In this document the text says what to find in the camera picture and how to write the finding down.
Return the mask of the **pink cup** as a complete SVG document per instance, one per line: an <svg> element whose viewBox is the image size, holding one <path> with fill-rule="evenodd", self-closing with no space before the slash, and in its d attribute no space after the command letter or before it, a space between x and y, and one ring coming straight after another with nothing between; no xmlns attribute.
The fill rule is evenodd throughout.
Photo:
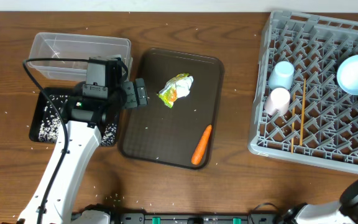
<svg viewBox="0 0 358 224"><path fill-rule="evenodd" d="M266 99L264 110L270 116L276 113L283 116L288 111L289 104L290 92L285 88L275 88Z"/></svg>

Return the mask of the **light blue cup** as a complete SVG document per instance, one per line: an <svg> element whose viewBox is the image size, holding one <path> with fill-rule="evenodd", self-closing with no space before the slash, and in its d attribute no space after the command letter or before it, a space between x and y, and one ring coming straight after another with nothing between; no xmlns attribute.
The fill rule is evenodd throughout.
<svg viewBox="0 0 358 224"><path fill-rule="evenodd" d="M295 73L294 66L287 61L281 61L274 66L268 79L268 86L271 90L284 88L289 90L293 83Z"/></svg>

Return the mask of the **wooden chopstick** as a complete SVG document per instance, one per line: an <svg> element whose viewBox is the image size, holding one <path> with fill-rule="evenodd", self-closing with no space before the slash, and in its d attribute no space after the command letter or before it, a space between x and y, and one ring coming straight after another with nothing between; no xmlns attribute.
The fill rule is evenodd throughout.
<svg viewBox="0 0 358 224"><path fill-rule="evenodd" d="M294 93L293 94L293 102L296 101L296 94ZM291 115L292 115L292 118L294 118L296 116L295 114L295 106L293 107L292 111L291 111ZM291 124L291 132L294 133L295 131L295 122L293 122ZM294 150L294 137L291 138L291 153L293 154L293 150Z"/></svg>

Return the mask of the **wooden chopstick diagonal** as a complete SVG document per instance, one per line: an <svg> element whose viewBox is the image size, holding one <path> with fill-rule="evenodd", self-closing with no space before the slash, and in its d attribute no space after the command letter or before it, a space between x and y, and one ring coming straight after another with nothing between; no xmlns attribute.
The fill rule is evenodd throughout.
<svg viewBox="0 0 358 224"><path fill-rule="evenodd" d="M300 123L300 141L299 146L303 145L304 120L305 120L305 101L306 101L306 78L303 80L303 96L301 103L301 123Z"/></svg>

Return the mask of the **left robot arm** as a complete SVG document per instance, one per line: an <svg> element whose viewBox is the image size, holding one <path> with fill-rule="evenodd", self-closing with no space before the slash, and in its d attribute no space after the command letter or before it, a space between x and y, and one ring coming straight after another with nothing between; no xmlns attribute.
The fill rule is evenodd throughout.
<svg viewBox="0 0 358 224"><path fill-rule="evenodd" d="M115 145L120 111L146 104L141 78L125 82L108 100L85 98L64 88L44 89L30 136L55 143L55 149L18 223L109 223L110 212L94 208L72 218L78 189L96 148Z"/></svg>

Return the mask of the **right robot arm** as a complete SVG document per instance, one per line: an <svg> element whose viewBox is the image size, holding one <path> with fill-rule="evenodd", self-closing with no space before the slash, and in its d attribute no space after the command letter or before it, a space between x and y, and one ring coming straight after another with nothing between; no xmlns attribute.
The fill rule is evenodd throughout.
<svg viewBox="0 0 358 224"><path fill-rule="evenodd" d="M341 195L339 203L309 205L302 203L289 209L282 216L276 216L274 223L345 223L342 218L349 218L358 223L358 180L351 184Z"/></svg>

